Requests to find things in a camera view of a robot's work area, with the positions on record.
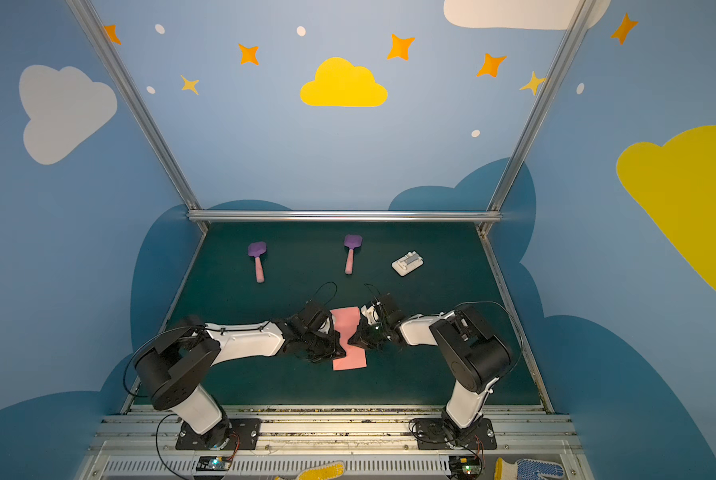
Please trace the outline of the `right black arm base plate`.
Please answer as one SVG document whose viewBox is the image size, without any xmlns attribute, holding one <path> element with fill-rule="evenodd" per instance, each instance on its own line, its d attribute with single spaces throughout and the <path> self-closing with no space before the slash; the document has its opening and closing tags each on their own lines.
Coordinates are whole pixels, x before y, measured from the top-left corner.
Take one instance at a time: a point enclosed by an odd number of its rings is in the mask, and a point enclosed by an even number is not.
<svg viewBox="0 0 716 480">
<path fill-rule="evenodd" d="M 480 417 L 467 428 L 458 427 L 452 420 L 416 418 L 409 422 L 409 431 L 420 450 L 455 450 L 466 448 L 496 450 L 496 433 L 490 419 Z"/>
</svg>

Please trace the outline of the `pink square paper sheet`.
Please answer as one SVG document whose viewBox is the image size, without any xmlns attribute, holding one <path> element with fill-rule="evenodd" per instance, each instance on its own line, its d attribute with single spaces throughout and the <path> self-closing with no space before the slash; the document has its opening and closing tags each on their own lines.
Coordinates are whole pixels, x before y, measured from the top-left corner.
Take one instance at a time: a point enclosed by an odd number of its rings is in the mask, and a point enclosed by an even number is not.
<svg viewBox="0 0 716 480">
<path fill-rule="evenodd" d="M 345 307 L 331 311 L 335 320 L 335 329 L 340 334 L 340 346 L 345 350 L 346 356 L 333 360 L 334 371 L 345 371 L 367 367 L 366 352 L 364 349 L 352 346 L 348 340 L 357 332 L 361 312 L 358 307 Z"/>
</svg>

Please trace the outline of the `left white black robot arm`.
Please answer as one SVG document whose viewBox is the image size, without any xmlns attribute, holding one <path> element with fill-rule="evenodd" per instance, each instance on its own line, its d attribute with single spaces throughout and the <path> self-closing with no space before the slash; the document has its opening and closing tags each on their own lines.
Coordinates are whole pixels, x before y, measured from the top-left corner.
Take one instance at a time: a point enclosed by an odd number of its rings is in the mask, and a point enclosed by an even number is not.
<svg viewBox="0 0 716 480">
<path fill-rule="evenodd" d="M 257 324 L 219 325 L 188 316 L 137 351 L 133 367 L 152 406 L 182 419 L 176 449 L 253 450 L 259 422 L 234 426 L 202 381 L 220 363 L 298 353 L 312 363 L 347 356 L 333 314 L 315 300 L 288 318 Z"/>
</svg>

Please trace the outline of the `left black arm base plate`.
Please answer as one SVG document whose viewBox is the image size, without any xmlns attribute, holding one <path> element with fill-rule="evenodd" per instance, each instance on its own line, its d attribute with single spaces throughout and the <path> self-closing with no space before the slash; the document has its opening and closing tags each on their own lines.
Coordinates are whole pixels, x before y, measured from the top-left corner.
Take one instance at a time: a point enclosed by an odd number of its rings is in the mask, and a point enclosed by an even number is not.
<svg viewBox="0 0 716 480">
<path fill-rule="evenodd" d="M 176 450 L 230 451 L 255 450 L 260 434 L 259 418 L 221 420 L 207 433 L 198 434 L 183 421 L 175 444 Z"/>
</svg>

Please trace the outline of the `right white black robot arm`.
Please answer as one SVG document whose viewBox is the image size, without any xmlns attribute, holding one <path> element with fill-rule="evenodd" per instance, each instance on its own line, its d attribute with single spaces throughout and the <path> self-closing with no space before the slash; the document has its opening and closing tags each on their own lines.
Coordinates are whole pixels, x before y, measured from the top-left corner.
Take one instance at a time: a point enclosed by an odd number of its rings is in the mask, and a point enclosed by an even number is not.
<svg viewBox="0 0 716 480">
<path fill-rule="evenodd" d="M 378 350 L 386 343 L 437 347 L 455 378 L 439 419 L 410 421 L 419 448 L 469 447 L 493 433 L 482 408 L 494 385 L 512 368 L 514 357 L 474 302 L 435 315 L 407 316 L 390 295 L 382 295 L 360 309 L 357 330 L 348 344 Z"/>
</svg>

